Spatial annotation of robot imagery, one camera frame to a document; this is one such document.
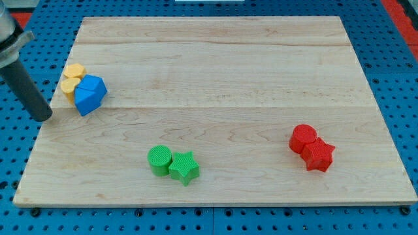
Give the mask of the grey robot arm flange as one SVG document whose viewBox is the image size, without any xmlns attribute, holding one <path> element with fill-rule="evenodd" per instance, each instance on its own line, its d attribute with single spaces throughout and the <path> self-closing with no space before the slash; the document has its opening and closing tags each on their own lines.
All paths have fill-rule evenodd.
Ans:
<svg viewBox="0 0 418 235">
<path fill-rule="evenodd" d="M 24 31 L 1 1 L 1 68 L 19 59 L 20 50 L 35 39 L 32 31 Z"/>
</svg>

